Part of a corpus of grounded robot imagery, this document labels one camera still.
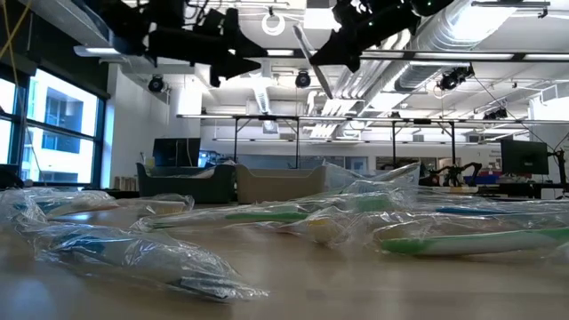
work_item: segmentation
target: window frame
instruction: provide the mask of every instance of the window frame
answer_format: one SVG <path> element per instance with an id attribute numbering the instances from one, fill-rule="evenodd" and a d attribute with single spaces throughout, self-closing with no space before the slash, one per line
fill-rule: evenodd
<path id="1" fill-rule="evenodd" d="M 26 141 L 26 127 L 35 127 L 44 129 L 49 132 L 62 134 L 64 136 L 78 138 L 81 140 L 90 140 L 93 143 L 92 153 L 92 168 L 91 168 L 91 182 L 90 183 L 70 183 L 70 182 L 49 182 L 49 181 L 34 181 L 34 186 L 48 186 L 48 187 L 93 187 L 100 188 L 101 166 L 102 166 L 102 150 L 103 150 L 103 134 L 105 128 L 105 113 L 107 108 L 107 97 L 101 97 L 99 94 L 77 84 L 76 82 L 69 81 L 64 76 L 58 75 L 46 68 L 37 68 L 52 76 L 58 77 L 60 80 L 72 84 L 75 87 L 84 90 L 97 98 L 96 115 L 95 115 L 95 130 L 94 135 L 90 136 L 81 132 L 75 132 L 66 128 L 62 128 L 52 124 L 42 123 L 36 120 L 28 119 L 28 94 L 32 76 L 25 75 L 18 71 L 18 85 L 14 90 L 13 112 L 11 114 L 0 114 L 0 119 L 12 123 L 12 132 L 10 139 L 10 147 L 8 150 L 8 163 L 18 165 L 18 174 L 22 173 L 22 163 L 24 157 L 24 144 Z M 6 68 L 0 67 L 0 78 L 15 84 L 12 69 L 10 73 Z"/>

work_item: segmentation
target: security camera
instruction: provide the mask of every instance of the security camera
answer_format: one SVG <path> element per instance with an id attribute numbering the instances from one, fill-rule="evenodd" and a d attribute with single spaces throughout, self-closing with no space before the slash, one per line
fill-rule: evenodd
<path id="1" fill-rule="evenodd" d="M 148 83 L 148 89 L 154 93 L 164 92 L 166 85 L 161 75 L 153 75 L 152 80 Z"/>
<path id="2" fill-rule="evenodd" d="M 296 76 L 295 84 L 297 88 L 301 89 L 309 87 L 310 86 L 309 72 L 307 70 L 299 71 L 299 74 Z"/>

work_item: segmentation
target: ceiling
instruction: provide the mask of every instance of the ceiling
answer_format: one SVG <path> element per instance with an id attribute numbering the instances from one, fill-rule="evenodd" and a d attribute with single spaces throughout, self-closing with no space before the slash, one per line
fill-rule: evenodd
<path id="1" fill-rule="evenodd" d="M 299 48 L 293 35 L 292 26 L 302 20 L 307 0 L 288 1 L 289 9 L 279 7 L 276 12 L 287 14 L 284 31 L 278 36 L 269 36 L 263 31 L 261 21 L 266 8 L 243 8 L 240 10 L 240 25 L 243 33 L 257 44 L 265 48 Z M 549 16 L 538 19 L 538 11 L 517 11 L 508 18 L 493 34 L 476 46 L 474 50 L 483 51 L 561 51 L 569 52 L 569 37 L 565 30 L 569 29 L 569 2 L 550 0 Z M 43 0 L 32 3 L 32 9 L 56 27 L 61 28 L 79 42 L 91 47 L 104 47 L 108 44 L 95 31 L 92 23 L 78 10 L 70 0 Z M 330 30 L 306 30 L 310 43 L 319 48 L 328 39 Z M 313 76 L 311 66 L 304 59 L 264 59 L 268 65 L 273 85 L 268 87 L 268 97 L 272 101 L 301 101 L 306 103 L 309 92 L 319 90 L 319 83 Z M 188 64 L 175 61 L 180 67 Z M 405 108 L 394 107 L 402 116 L 445 116 L 457 117 L 472 115 L 475 108 L 480 108 L 495 99 L 507 97 L 509 111 L 515 116 L 526 114 L 527 98 L 540 93 L 553 83 L 569 80 L 569 64 L 566 63 L 473 63 L 476 76 L 460 85 L 452 92 L 440 92 L 434 88 L 432 79 L 416 94 L 411 94 L 403 103 Z M 306 69 L 312 75 L 310 89 L 296 89 L 294 79 L 299 70 Z M 335 86 L 342 75 L 346 75 L 343 66 L 325 67 L 328 81 Z M 373 75 L 381 80 L 381 72 Z M 136 79 L 143 84 L 148 74 L 138 74 Z M 165 76 L 173 86 L 183 86 L 188 74 L 170 74 Z M 243 106 L 248 100 L 254 100 L 252 87 L 242 85 L 223 85 L 211 88 L 204 96 L 204 106 L 208 110 L 223 109 L 224 106 Z"/>

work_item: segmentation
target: wooden table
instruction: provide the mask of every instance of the wooden table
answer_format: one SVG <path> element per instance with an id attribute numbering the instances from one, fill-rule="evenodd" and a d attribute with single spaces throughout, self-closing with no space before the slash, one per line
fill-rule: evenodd
<path id="1" fill-rule="evenodd" d="M 129 226 L 98 213 L 76 220 Z M 268 298 L 220 304 L 141 289 L 33 260 L 0 233 L 0 319 L 566 319 L 569 265 L 499 259 L 413 259 L 334 251 L 297 236 L 230 228 L 174 237 L 228 260 Z"/>

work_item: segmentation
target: computer monitor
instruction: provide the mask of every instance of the computer monitor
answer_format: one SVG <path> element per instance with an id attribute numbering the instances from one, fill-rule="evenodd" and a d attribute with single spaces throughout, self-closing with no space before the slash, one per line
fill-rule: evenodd
<path id="1" fill-rule="evenodd" d="M 156 166 L 197 166 L 199 138 L 155 139 L 154 157 Z"/>
<path id="2" fill-rule="evenodd" d="M 549 174 L 548 146 L 543 142 L 501 140 L 502 173 Z"/>

